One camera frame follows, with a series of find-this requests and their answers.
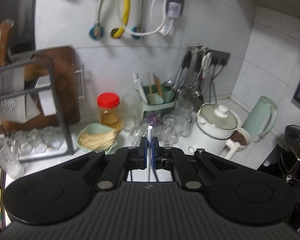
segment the red round object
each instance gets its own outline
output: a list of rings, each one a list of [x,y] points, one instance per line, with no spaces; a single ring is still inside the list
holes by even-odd
[[[120,98],[115,93],[103,93],[98,96],[97,103],[103,108],[114,108],[120,104]]]

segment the yellow hose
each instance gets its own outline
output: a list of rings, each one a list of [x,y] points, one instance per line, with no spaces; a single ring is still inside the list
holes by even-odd
[[[128,24],[129,21],[129,15],[130,15],[130,0],[124,0],[123,1],[123,16],[122,16],[122,22],[124,25]],[[117,30],[114,34],[112,34],[112,37],[115,39],[121,38],[121,36],[124,34],[124,29],[120,27],[119,29],[113,29],[112,31]]]

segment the black metal rack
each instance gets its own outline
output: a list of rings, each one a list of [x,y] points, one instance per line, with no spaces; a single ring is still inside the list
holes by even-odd
[[[20,161],[46,159],[46,158],[50,158],[50,157],[69,155],[69,154],[73,155],[74,147],[72,144],[71,135],[70,135],[68,127],[65,123],[62,108],[60,106],[60,102],[58,101],[57,94],[56,94],[53,61],[49,57],[42,55],[42,54],[38,54],[35,51],[15,55],[11,60],[12,60],[12,63],[8,64],[6,66],[1,66],[0,71],[5,71],[8,69],[18,68],[18,67],[22,67],[22,66],[25,66],[28,64],[36,63],[38,65],[42,65],[45,68],[47,68],[47,70],[49,71],[51,83],[49,86],[25,89],[23,91],[14,92],[14,93],[10,93],[7,95],[0,95],[0,100],[7,99],[7,98],[13,98],[13,97],[21,96],[21,95],[26,95],[26,94],[37,94],[38,92],[43,91],[43,90],[52,90],[53,100],[54,100],[56,110],[57,110],[56,116],[58,118],[59,125],[61,127],[62,133],[63,133],[63,135],[66,139],[66,143],[67,143],[67,150],[64,153],[63,152],[45,152],[45,153],[40,153],[40,154],[33,154],[33,155],[27,156],[27,158],[24,160],[20,159]]]

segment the jar with red lid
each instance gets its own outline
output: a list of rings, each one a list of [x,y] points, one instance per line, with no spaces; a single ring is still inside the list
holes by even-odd
[[[120,113],[119,109],[119,96],[115,93],[103,93],[98,96],[97,104],[99,107],[101,124],[120,131],[122,129],[122,113]]]

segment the green kettle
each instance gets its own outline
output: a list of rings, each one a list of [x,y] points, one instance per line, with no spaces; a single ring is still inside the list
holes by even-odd
[[[261,96],[242,127],[250,134],[251,140],[259,142],[274,127],[278,110],[270,98]]]

